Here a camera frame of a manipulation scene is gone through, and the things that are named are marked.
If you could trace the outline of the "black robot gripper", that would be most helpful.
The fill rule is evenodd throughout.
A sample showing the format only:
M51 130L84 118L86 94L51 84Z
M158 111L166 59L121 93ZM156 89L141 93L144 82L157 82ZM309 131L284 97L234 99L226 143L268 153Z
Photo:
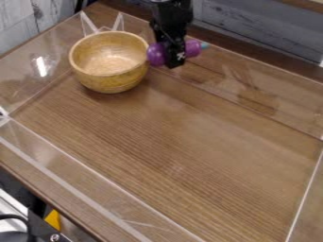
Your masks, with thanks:
M164 46L165 66L169 69L185 62L186 26L193 21L192 0L149 0L149 27L154 40Z

